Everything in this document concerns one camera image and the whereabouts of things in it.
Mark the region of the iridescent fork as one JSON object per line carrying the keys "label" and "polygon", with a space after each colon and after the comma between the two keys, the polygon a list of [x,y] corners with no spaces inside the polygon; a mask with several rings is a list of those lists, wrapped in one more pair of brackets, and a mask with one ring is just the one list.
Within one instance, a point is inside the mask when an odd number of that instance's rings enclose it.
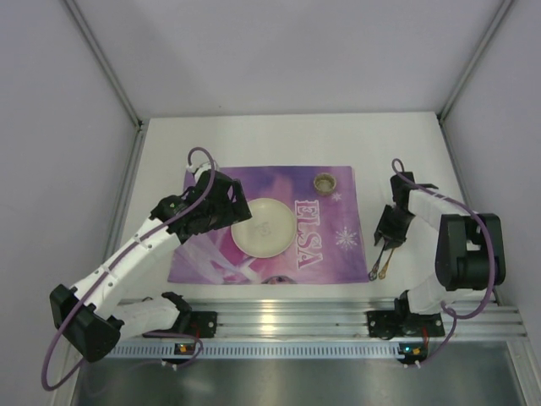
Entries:
{"label": "iridescent fork", "polygon": [[383,246],[381,248],[381,251],[380,251],[380,253],[378,255],[378,258],[375,261],[374,265],[372,266],[372,269],[369,272],[369,280],[371,282],[373,282],[378,276],[379,269],[380,269],[380,262],[381,262],[381,258],[382,258],[382,255],[384,254],[384,252],[385,252],[385,246]]}

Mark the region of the cream round plate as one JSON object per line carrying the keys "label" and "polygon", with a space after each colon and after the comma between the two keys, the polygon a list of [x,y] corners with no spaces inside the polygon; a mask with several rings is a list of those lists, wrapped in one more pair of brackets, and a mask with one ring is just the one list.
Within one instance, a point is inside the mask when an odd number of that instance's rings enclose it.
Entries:
{"label": "cream round plate", "polygon": [[279,200],[249,202],[252,217],[231,226],[232,240],[246,255],[267,259],[284,253],[295,239],[297,219]]}

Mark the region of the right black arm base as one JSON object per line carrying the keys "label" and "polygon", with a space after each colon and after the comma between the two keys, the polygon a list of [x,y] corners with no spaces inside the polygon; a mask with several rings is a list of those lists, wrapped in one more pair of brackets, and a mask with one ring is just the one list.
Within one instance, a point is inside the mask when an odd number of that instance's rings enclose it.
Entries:
{"label": "right black arm base", "polygon": [[399,315],[395,310],[371,310],[366,313],[369,336],[383,340],[395,337],[444,337],[445,328],[440,314]]}

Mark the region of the gold spoon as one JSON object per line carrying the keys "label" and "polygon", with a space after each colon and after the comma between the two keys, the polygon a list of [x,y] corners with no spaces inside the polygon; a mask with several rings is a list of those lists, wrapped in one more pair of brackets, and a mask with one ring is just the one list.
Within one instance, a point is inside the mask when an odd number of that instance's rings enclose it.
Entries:
{"label": "gold spoon", "polygon": [[384,280],[386,278],[386,273],[388,272],[388,269],[389,269],[391,259],[392,259],[392,256],[393,256],[394,252],[395,252],[395,250],[391,249],[390,254],[389,254],[385,264],[381,267],[381,269],[380,269],[380,271],[378,273],[379,280]]}

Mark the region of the speckled ceramic cup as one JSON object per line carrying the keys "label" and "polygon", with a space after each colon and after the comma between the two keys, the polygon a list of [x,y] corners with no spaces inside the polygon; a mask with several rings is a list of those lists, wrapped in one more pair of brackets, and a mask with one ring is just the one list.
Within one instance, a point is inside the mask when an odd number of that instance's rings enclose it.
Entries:
{"label": "speckled ceramic cup", "polygon": [[314,190],[318,195],[332,195],[336,189],[336,178],[330,173],[318,173],[313,181]]}

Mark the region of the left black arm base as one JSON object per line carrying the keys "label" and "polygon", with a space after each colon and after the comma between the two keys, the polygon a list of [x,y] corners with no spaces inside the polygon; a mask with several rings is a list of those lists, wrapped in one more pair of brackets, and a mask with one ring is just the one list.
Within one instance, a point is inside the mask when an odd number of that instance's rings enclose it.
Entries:
{"label": "left black arm base", "polygon": [[213,338],[217,329],[218,313],[215,311],[181,312],[172,327],[166,330],[146,332],[143,337],[181,337]]}

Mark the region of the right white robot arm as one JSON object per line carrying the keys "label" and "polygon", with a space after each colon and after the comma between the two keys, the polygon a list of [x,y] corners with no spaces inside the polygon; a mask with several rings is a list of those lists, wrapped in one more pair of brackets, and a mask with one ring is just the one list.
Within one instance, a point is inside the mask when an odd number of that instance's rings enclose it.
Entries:
{"label": "right white robot arm", "polygon": [[477,213],[439,193],[432,184],[416,184],[413,173],[398,172],[390,179],[394,204],[387,205],[374,232],[384,250],[401,247],[413,220],[437,232],[434,270],[400,301],[411,314],[444,312],[458,320],[480,314],[494,287],[505,280],[505,251],[500,218]]}

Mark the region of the purple Elsa placemat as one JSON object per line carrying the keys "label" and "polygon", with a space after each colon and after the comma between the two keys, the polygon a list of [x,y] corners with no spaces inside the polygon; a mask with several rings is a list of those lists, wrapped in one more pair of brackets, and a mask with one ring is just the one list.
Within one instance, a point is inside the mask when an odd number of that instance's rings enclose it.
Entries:
{"label": "purple Elsa placemat", "polygon": [[[176,249],[168,281],[179,284],[344,284],[366,283],[363,236],[352,167],[224,167],[240,180],[247,200],[271,198],[297,219],[295,239],[277,256],[257,259],[233,242],[230,228],[191,238]],[[332,195],[314,190],[314,177],[336,178]]]}

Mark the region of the aluminium mounting rail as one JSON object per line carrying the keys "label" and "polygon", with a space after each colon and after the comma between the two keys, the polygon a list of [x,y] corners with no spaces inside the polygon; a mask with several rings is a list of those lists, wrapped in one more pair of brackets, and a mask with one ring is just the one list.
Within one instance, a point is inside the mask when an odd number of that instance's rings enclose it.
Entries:
{"label": "aluminium mounting rail", "polygon": [[[366,313],[387,310],[392,303],[349,301],[195,300],[194,310],[217,313],[216,337],[220,339],[367,339]],[[453,338],[457,341],[505,341],[527,338],[517,308],[491,303],[484,312],[457,322]]]}

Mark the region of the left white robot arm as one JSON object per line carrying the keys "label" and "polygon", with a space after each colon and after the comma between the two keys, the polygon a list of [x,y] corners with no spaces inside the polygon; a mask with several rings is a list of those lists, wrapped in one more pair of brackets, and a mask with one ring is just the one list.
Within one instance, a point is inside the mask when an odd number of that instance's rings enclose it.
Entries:
{"label": "left white robot arm", "polygon": [[194,331],[192,308],[179,294],[121,302],[162,257],[191,237],[252,217],[239,180],[211,170],[196,178],[196,185],[182,195],[162,199],[136,234],[88,277],[52,290],[54,326],[87,362],[103,359],[118,342],[131,337]]}

